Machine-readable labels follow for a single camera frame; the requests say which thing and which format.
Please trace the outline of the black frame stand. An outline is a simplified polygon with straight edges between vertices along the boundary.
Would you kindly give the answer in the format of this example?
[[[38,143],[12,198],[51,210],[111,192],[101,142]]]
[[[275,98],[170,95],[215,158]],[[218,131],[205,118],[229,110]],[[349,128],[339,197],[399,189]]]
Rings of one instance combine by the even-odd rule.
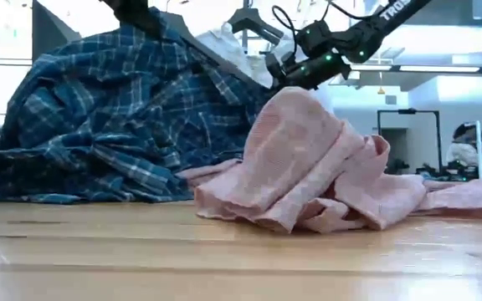
[[[438,110],[416,110],[414,108],[407,109],[397,109],[397,110],[377,110],[377,133],[382,134],[382,114],[385,113],[395,113],[398,115],[415,115],[415,114],[433,114],[435,118],[436,125],[436,139],[437,139],[437,156],[438,156],[438,170],[441,171],[443,168],[443,157],[442,157],[442,141],[441,141],[441,131],[440,131],[440,113]]]

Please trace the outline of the white pole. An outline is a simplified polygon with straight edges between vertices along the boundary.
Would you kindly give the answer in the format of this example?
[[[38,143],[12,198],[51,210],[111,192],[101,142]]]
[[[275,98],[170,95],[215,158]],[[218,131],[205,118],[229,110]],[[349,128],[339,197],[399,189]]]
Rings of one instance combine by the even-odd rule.
[[[477,148],[477,171],[478,171],[478,178],[482,180],[482,130],[481,124],[479,120],[475,121],[475,140],[476,140],[476,148]]]

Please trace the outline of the blue plaid shirt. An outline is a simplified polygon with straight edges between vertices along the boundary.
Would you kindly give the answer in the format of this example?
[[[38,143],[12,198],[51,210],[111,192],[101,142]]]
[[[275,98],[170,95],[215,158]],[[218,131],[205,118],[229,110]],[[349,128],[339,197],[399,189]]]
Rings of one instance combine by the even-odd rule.
[[[175,202],[186,169],[238,159],[273,91],[218,69],[151,8],[41,55],[8,102],[0,201]]]

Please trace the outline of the pink shirt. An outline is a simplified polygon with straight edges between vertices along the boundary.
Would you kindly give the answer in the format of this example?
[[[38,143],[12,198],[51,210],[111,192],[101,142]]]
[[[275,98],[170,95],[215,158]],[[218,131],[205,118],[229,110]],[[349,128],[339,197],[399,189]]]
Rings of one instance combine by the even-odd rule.
[[[200,217],[277,232],[382,230],[411,215],[482,218],[482,180],[385,173],[389,144],[360,135],[307,91],[285,88],[261,110],[240,162],[186,170]]]

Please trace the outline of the ceiling light strip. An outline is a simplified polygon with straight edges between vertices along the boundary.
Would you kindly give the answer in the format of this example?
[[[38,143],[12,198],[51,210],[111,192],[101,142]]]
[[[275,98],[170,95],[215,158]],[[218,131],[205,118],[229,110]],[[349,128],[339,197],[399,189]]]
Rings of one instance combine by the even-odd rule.
[[[430,66],[430,65],[402,65],[401,71],[426,73],[476,73],[479,67],[469,66]]]

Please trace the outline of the person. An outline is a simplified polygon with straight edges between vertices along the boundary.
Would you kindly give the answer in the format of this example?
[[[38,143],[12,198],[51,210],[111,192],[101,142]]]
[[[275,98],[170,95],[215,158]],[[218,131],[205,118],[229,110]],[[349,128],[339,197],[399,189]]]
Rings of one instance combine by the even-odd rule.
[[[457,161],[462,166],[477,166],[475,125],[463,123],[454,133],[453,140],[446,152],[447,163]]]

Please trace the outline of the black computer monitor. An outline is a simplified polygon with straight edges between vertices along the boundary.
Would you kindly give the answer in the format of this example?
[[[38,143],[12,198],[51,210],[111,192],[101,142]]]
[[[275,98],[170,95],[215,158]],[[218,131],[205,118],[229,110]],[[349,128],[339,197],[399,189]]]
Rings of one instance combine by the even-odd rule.
[[[32,61],[69,42],[81,39],[63,20],[52,13],[39,0],[32,2]]]

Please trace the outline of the dark grey clothes hanger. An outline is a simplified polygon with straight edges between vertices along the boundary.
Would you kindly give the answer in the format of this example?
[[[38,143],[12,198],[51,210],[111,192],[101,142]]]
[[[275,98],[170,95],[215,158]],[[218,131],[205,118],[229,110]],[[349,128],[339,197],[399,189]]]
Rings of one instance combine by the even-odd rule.
[[[247,29],[258,37],[274,45],[278,44],[284,34],[277,28],[266,23],[259,15],[257,8],[239,8],[228,20],[233,33]]]
[[[192,45],[193,47],[197,48],[201,53],[209,57],[212,61],[218,64],[219,67],[225,69],[231,74],[238,75],[242,80],[249,81],[252,80],[257,83],[255,80],[251,79],[248,75],[243,73],[238,67],[236,67],[233,63],[230,63],[226,59],[223,59],[221,56],[213,52],[209,47],[205,46],[203,43],[199,42],[196,37],[192,35],[189,31],[185,21],[181,15],[174,14],[174,13],[167,13],[163,12],[162,16],[166,19],[169,24],[169,27],[174,29],[178,32],[180,37],[186,42]]]

